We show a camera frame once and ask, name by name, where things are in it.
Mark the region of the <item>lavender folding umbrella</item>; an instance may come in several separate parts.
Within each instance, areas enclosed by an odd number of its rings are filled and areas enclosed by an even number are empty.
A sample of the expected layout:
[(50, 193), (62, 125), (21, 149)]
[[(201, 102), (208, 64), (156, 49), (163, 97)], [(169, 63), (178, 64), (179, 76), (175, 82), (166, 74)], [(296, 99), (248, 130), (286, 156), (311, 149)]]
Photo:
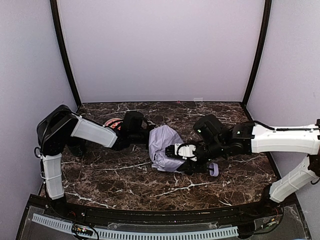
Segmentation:
[[(183, 160), (171, 158), (165, 154), (166, 147), (174, 143), (183, 144), (185, 142), (183, 142), (180, 135), (168, 125), (162, 125), (150, 132), (148, 151), (153, 168), (160, 172), (182, 173), (177, 172), (176, 169), (183, 163)], [(219, 175), (218, 165), (211, 162), (208, 166), (207, 173), (212, 177), (217, 177)]]

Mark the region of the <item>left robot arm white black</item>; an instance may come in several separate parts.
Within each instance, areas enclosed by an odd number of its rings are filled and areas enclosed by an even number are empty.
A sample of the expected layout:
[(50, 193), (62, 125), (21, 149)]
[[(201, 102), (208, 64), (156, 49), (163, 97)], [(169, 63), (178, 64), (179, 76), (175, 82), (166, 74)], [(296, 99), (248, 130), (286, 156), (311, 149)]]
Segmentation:
[(41, 177), (47, 196), (55, 201), (65, 197), (62, 182), (62, 153), (65, 148), (81, 157), (86, 142), (92, 142), (114, 151), (132, 144), (149, 144), (150, 131), (155, 128), (138, 111), (127, 112), (123, 119), (107, 124), (89, 120), (66, 106), (60, 105), (36, 128), (38, 145), (34, 155), (40, 159)]

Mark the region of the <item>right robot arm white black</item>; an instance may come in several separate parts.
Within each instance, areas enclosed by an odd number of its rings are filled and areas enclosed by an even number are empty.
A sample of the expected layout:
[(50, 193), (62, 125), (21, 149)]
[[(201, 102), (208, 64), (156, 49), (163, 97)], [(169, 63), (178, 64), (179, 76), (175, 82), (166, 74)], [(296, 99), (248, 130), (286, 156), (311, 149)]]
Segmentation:
[(261, 202), (281, 203), (289, 195), (320, 176), (320, 124), (306, 126), (268, 126), (259, 121), (225, 127), (217, 119), (201, 118), (193, 129), (202, 143), (176, 143), (173, 156), (197, 169), (205, 162), (236, 155), (266, 152), (304, 153), (305, 157), (292, 171), (267, 186)]

